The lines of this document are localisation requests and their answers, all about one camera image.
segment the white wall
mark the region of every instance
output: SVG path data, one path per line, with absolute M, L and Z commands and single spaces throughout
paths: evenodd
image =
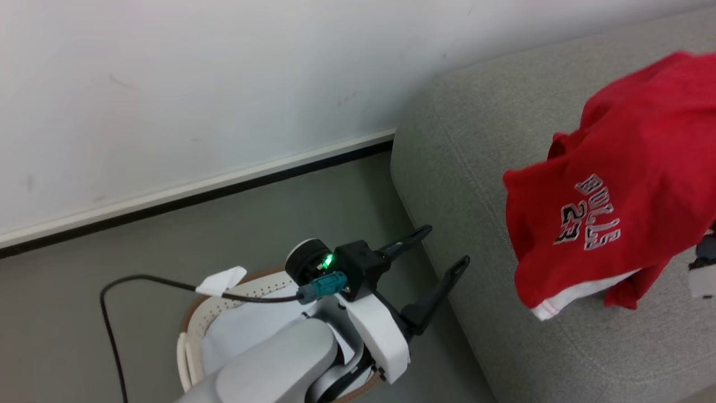
M 0 0 L 0 234 L 397 124 L 433 75 L 707 0 Z

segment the cable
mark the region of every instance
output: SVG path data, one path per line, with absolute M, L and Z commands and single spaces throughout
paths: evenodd
M 117 375 L 120 378 L 120 389 L 122 390 L 122 401 L 124 403 L 128 403 L 127 387 L 125 385 L 125 375 L 124 375 L 124 372 L 122 372 L 122 363 L 120 363 L 120 354 L 117 351 L 117 343 L 115 341 L 115 334 L 112 332 L 112 326 L 110 325 L 110 317 L 107 314 L 107 304 L 105 303 L 105 295 L 107 294 L 107 291 L 109 291 L 115 285 L 119 285 L 119 284 L 126 283 L 128 281 L 133 281 L 133 280 L 148 280 L 148 281 L 153 281 L 154 283 L 169 285 L 170 287 L 181 288 L 182 290 L 191 291 L 192 293 L 196 292 L 196 287 L 193 285 L 179 283 L 178 281 L 168 280 L 166 278 L 161 278 L 161 277 L 156 277 L 154 275 L 146 275 L 146 274 L 128 275 L 127 277 L 123 277 L 123 278 L 114 280 L 111 283 L 107 284 L 102 289 L 102 291 L 100 291 L 100 307 L 102 308 L 102 318 L 105 320 L 105 327 L 107 328 L 107 335 L 110 337 L 110 344 L 112 345 L 112 353 L 115 355 L 115 364 L 117 365 Z M 250 303 L 284 303 L 284 302 L 295 301 L 295 300 L 298 300 L 299 298 L 302 298 L 300 295 L 294 295 L 291 297 L 282 297 L 282 298 L 255 298 L 255 297 L 246 297 L 244 295 L 234 295 L 234 294 L 227 294 L 227 293 L 221 294 L 221 297 L 226 298 L 228 300 L 250 302 Z

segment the gray couch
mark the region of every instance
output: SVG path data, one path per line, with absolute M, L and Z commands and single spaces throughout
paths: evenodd
M 690 297 L 693 251 L 636 311 L 594 295 L 541 323 L 516 295 L 505 229 L 505 170 L 544 160 L 553 133 L 575 129 L 599 88 L 677 49 L 716 49 L 716 8 L 455 72 L 399 127 L 392 175 L 414 223 L 435 227 L 434 267 L 473 259 L 450 301 L 500 403 L 676 402 L 716 382 L 716 300 Z

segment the white tape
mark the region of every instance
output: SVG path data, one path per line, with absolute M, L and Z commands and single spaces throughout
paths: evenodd
M 201 284 L 196 288 L 196 292 L 204 295 L 221 297 L 221 294 L 224 294 L 224 291 L 229 288 L 236 287 L 238 282 L 241 281 L 245 275 L 246 269 L 241 266 L 212 274 L 201 282 Z

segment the red t-shirt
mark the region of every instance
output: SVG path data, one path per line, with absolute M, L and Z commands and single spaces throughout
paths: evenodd
M 713 161 L 716 54 L 676 53 L 600 90 L 547 161 L 503 178 L 522 302 L 544 320 L 609 288 L 605 305 L 636 309 L 714 222 Z

